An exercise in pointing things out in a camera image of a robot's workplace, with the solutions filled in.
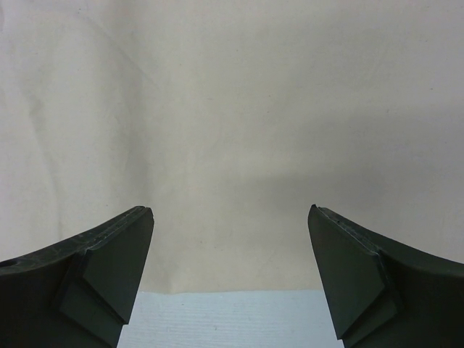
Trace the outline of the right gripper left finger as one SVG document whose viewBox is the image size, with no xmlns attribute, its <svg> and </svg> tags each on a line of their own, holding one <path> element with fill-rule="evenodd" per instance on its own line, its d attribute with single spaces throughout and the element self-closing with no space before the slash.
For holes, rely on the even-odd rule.
<svg viewBox="0 0 464 348">
<path fill-rule="evenodd" d="M 116 347 L 154 229 L 137 206 L 101 225 L 1 262 L 2 347 Z"/>
</svg>

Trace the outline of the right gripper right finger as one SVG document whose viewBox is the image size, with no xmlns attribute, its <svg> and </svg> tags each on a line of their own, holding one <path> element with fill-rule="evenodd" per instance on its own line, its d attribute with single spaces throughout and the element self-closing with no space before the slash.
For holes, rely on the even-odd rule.
<svg viewBox="0 0 464 348">
<path fill-rule="evenodd" d="M 462 347 L 463 264 L 311 206 L 308 228 L 345 347 Z"/>
</svg>

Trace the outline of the beige cloth surgical wrap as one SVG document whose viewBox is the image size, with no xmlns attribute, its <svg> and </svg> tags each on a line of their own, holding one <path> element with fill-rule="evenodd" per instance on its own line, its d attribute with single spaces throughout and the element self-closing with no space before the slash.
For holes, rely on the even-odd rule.
<svg viewBox="0 0 464 348">
<path fill-rule="evenodd" d="M 461 1 L 3 1 L 1 258 L 136 206 L 142 289 L 312 289 L 328 207 L 463 261 Z"/>
</svg>

